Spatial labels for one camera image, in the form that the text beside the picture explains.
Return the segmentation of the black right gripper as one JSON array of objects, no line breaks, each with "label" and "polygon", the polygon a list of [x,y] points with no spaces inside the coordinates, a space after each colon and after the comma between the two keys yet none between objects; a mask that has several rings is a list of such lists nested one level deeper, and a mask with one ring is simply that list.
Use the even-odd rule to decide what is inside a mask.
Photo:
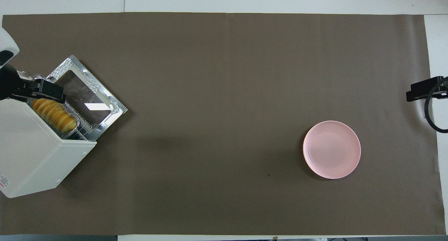
[{"label": "black right gripper", "polygon": [[[443,82],[437,86],[433,94],[430,95],[430,90],[436,86],[436,84],[443,80]],[[434,99],[447,99],[448,97],[448,77],[442,78],[430,78],[420,82],[416,82],[410,85],[410,91],[406,92],[406,101],[413,102],[420,99],[426,99],[431,97]]]}]

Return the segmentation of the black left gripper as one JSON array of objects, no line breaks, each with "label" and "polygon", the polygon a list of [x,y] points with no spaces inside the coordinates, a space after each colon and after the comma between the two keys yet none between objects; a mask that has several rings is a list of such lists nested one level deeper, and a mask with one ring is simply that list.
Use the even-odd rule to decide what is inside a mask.
[{"label": "black left gripper", "polygon": [[[35,83],[36,87],[32,90],[30,84]],[[11,65],[5,64],[0,70],[0,99],[14,99],[20,102],[27,102],[32,99],[48,99],[60,104],[66,101],[64,89],[44,79],[33,81],[23,79],[18,71]]]}]

